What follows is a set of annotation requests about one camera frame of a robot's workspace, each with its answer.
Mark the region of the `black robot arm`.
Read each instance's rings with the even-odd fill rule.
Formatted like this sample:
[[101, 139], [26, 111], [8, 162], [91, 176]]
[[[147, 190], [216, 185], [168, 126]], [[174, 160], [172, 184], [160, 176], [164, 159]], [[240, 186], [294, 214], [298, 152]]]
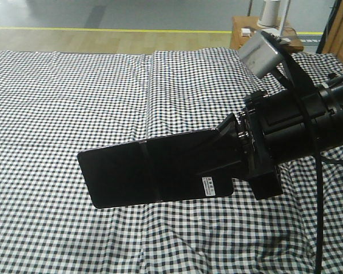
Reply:
[[318, 86], [288, 82], [271, 96], [256, 91], [219, 128], [217, 170], [247, 181], [258, 200], [281, 195], [280, 164], [343, 145], [343, 76]]

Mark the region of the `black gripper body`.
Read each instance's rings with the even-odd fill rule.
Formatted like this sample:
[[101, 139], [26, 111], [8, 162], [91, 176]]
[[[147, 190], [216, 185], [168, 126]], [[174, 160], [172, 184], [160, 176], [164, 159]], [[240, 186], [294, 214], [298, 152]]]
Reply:
[[255, 91], [244, 103], [240, 120], [249, 133], [245, 179], [257, 200], [281, 195], [279, 164], [318, 152], [312, 119], [296, 90], [271, 96]]

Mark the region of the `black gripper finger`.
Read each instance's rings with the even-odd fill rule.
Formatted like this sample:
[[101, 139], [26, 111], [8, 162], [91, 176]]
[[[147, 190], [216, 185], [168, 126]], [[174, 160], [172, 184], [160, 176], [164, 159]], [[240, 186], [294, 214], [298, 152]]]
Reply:
[[240, 125], [236, 116], [229, 114], [218, 126], [219, 135], [216, 141], [218, 148], [240, 148]]

